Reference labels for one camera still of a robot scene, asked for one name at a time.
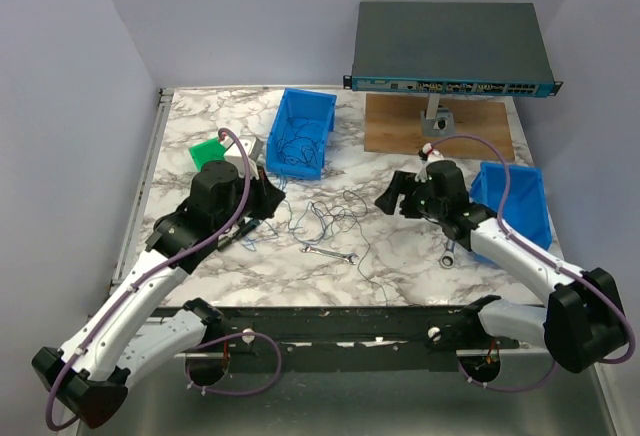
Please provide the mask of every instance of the green object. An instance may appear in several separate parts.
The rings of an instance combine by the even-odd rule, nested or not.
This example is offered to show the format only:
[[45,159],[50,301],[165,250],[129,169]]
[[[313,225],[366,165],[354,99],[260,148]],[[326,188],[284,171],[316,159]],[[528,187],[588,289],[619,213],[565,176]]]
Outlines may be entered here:
[[191,158],[196,163],[198,171],[209,161],[224,161],[225,151],[225,147],[218,142],[218,138],[210,139],[189,148]]

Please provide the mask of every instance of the metal wrench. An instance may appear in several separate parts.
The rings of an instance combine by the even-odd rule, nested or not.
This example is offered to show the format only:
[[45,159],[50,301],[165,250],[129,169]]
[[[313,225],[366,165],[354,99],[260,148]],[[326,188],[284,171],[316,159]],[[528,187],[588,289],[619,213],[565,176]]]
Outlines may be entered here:
[[326,249],[316,248],[308,244],[305,244],[304,246],[302,246],[300,248],[300,251],[302,251],[303,253],[323,254],[331,258],[341,259],[343,261],[346,261],[349,264],[356,264],[356,259],[358,259],[358,255],[356,253],[342,254],[342,253],[337,253],[335,251],[327,251]]

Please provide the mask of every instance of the blue storage box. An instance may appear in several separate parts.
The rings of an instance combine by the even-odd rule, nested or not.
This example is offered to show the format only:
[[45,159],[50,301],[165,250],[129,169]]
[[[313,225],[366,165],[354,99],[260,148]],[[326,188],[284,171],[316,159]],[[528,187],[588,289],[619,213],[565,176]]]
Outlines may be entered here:
[[[542,173],[537,168],[509,166],[511,191],[504,207],[504,219],[520,234],[543,249],[551,246],[551,225]],[[498,210],[504,192],[502,164],[481,163],[480,172],[471,184],[471,199]],[[482,256],[478,261],[491,262]]]
[[320,179],[335,112],[335,95],[285,89],[267,140],[267,169],[292,178]]

